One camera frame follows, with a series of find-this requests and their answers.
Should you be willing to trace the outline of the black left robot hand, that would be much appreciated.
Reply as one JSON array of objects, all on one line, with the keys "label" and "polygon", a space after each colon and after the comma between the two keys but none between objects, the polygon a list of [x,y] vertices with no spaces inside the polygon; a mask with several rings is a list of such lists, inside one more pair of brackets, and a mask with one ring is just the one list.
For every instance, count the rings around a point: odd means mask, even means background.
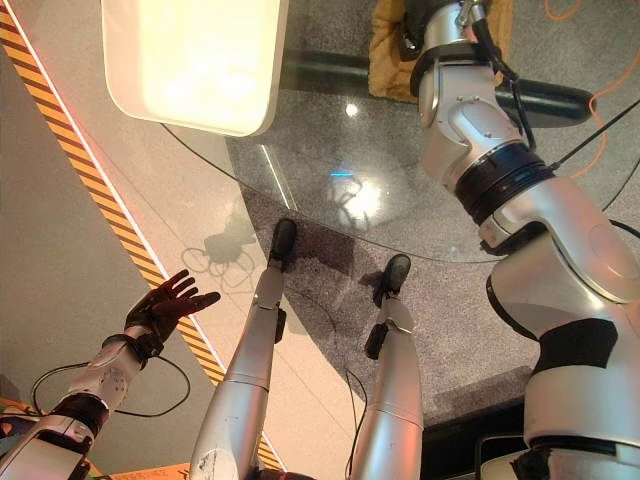
[{"label": "black left robot hand", "polygon": [[124,334],[134,338],[142,351],[157,356],[178,321],[218,302],[219,292],[199,294],[195,279],[183,269],[149,291],[128,313]]}]

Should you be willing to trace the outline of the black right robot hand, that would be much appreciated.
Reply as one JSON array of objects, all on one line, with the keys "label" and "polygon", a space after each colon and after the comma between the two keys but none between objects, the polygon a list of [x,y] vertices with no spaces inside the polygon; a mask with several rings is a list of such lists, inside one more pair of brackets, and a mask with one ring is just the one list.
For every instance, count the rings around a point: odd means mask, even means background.
[{"label": "black right robot hand", "polygon": [[406,0],[404,7],[399,33],[399,56],[402,61],[412,61],[418,58],[424,45],[431,1]]}]

